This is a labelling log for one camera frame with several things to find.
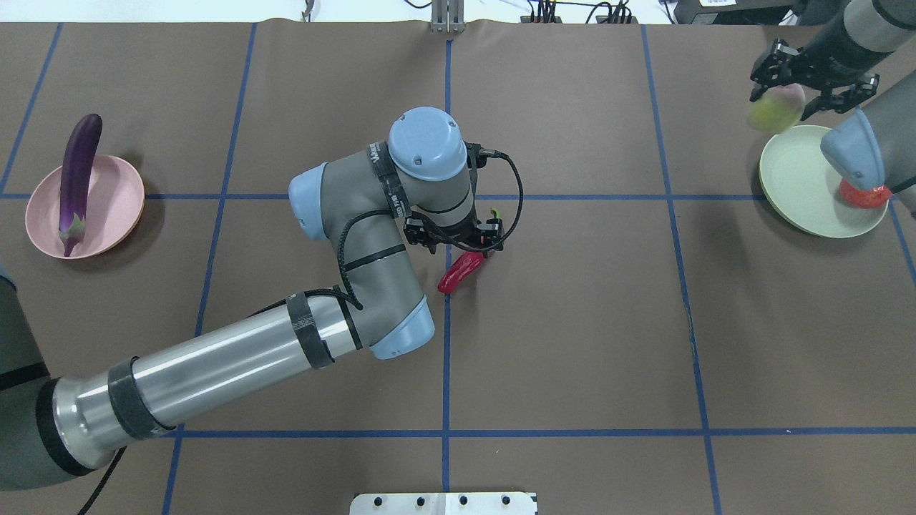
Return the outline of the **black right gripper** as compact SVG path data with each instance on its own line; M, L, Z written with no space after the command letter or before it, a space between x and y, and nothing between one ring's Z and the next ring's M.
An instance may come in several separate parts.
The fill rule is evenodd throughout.
M819 93L805 105L802 121L817 113L844 114L876 97L880 75L872 69L880 62L880 52L854 42L844 30L829 29L798 49L773 40L751 69L749 100L759 101L776 86L798 84Z

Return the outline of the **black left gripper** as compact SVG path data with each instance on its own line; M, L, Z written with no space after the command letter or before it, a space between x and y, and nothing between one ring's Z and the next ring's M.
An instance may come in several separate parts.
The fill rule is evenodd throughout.
M474 253L499 252L504 250L506 239L505 224L497 210L485 221L472 210L462 221L449 226L436 225L428 215L415 211L404 219L403 231L410 245L421 245L431 254L437 251L438 244L456 245Z

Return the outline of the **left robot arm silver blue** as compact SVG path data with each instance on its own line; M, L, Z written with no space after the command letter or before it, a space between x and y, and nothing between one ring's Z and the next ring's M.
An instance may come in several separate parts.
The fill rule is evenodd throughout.
M132 443L354 350L386 360L425 345L435 327L406 245L502 249L512 230L475 211L477 172L489 159L508 156L465 141L445 111L406 111L385 140L289 182L304 234L333 245L338 285L294 293L91 378L52 378L16 285L2 273L2 489L46 488L114 467Z

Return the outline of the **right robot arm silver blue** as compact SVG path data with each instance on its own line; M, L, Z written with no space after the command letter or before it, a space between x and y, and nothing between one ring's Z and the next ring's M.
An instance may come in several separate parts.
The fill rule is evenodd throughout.
M755 61L750 102L804 86L816 91L799 112L834 112L847 119L828 131L820 149L860 190L885 186L914 210L914 74L880 91L874 68L914 38L912 1L851 1L806 45L775 39Z

